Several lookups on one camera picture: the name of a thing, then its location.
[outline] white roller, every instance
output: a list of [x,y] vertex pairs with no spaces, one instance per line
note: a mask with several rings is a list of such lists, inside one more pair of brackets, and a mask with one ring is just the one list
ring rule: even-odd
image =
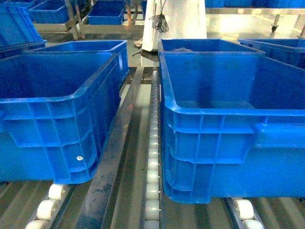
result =
[[145,219],[159,220],[159,201],[147,200],[145,205]]
[[159,229],[160,223],[156,220],[148,220],[144,223],[144,229]]
[[158,114],[157,113],[152,113],[151,118],[157,118],[158,119]]
[[151,111],[152,111],[152,112],[158,112],[158,108],[157,108],[157,107],[152,107],[152,108],[151,108]]
[[254,219],[243,220],[243,227],[244,229],[264,229],[262,223]]
[[149,132],[149,138],[158,138],[159,137],[159,132],[157,130],[151,130]]
[[234,200],[234,207],[241,220],[254,218],[253,206],[249,200],[247,199]]
[[49,199],[61,200],[68,190],[67,185],[52,184],[49,189]]
[[58,200],[47,199],[42,201],[37,209],[37,218],[42,220],[50,220],[58,207]]
[[157,138],[152,138],[149,140],[149,147],[158,147],[159,140]]
[[148,159],[148,169],[158,169],[159,159],[158,158],[149,158]]
[[158,123],[158,117],[152,117],[151,123]]
[[147,170],[147,183],[159,183],[159,172],[157,169]]
[[146,199],[159,200],[159,184],[151,183],[146,186]]
[[156,123],[152,123],[150,126],[150,130],[158,130],[158,125]]
[[28,223],[25,229],[46,229],[48,226],[48,221],[46,220],[33,220]]
[[150,147],[148,149],[149,158],[158,158],[158,156],[159,156],[159,149],[157,147]]

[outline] blue plastic crate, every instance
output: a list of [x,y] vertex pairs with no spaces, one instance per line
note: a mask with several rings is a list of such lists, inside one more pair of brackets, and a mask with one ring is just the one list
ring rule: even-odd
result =
[[270,58],[305,68],[303,39],[240,39],[239,42],[264,51]]
[[160,68],[170,199],[305,195],[305,70],[224,52],[160,53]]
[[0,47],[42,41],[26,8],[0,5]]
[[98,52],[0,61],[0,181],[93,177],[120,103],[116,64]]
[[305,8],[305,0],[254,0],[253,6],[267,8]]
[[91,25],[122,25],[124,1],[97,1],[88,15]]
[[221,55],[223,52],[237,54],[264,55],[264,52],[228,42],[221,39],[162,39],[158,41],[159,53],[186,54],[188,52],[212,52]]
[[252,5],[252,0],[225,0],[224,6],[247,7]]
[[147,7],[147,0],[146,1],[142,1],[141,2],[141,8],[142,8],[143,20],[145,20],[146,7]]
[[225,0],[206,0],[205,7],[206,8],[222,8],[224,7]]
[[119,72],[118,88],[125,80],[129,68],[127,58],[127,41],[90,41],[90,42],[67,42],[47,48],[33,50],[34,53],[86,53],[86,52],[110,52],[116,55]]
[[[4,3],[6,6],[13,6],[13,7],[25,7],[27,10],[31,9],[34,7],[34,3],[33,2],[6,2]],[[32,21],[34,21],[35,19],[32,17],[32,15],[30,15],[30,19]]]
[[0,59],[45,47],[46,41],[37,33],[26,8],[8,5],[0,6],[0,21],[7,25],[0,30]]
[[64,24],[69,20],[67,7],[64,1],[45,1],[29,10],[36,23]]

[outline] crate handle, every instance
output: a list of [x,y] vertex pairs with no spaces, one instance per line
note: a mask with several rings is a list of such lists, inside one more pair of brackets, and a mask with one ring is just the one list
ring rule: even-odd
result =
[[4,112],[0,111],[0,133],[4,131]]
[[256,148],[305,148],[305,124],[255,124]]

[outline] black cable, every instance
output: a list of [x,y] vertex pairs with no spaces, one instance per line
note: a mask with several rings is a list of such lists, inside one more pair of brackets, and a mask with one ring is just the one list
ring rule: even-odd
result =
[[159,15],[154,15],[149,20],[153,20],[152,27],[159,32],[167,32],[168,31],[168,24],[166,22],[165,16],[163,14],[163,8],[167,0],[164,1],[162,5],[162,0],[160,0],[161,5],[161,12]]

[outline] metal table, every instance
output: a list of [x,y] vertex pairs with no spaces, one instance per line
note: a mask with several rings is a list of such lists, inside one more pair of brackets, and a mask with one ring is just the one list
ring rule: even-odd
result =
[[[272,25],[272,32],[278,27],[281,15],[305,15],[305,9],[279,9],[279,8],[206,8],[206,14],[242,14],[242,15],[276,15]],[[303,38],[305,25],[299,38]]]

